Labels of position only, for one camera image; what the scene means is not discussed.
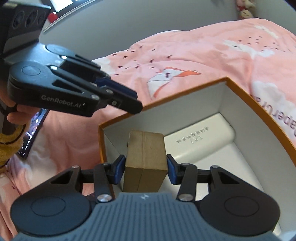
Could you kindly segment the person's left hand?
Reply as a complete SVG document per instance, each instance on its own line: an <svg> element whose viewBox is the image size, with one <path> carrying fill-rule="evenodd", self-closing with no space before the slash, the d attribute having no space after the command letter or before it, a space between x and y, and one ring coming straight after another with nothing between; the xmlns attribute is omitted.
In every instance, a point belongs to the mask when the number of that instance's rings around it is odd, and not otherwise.
<svg viewBox="0 0 296 241"><path fill-rule="evenodd" d="M6 80L1 80L1 101L10 108L16 105L8 96ZM15 125L24 125L39 111L39 108L18 104L16 111L7 115L7 120Z"/></svg>

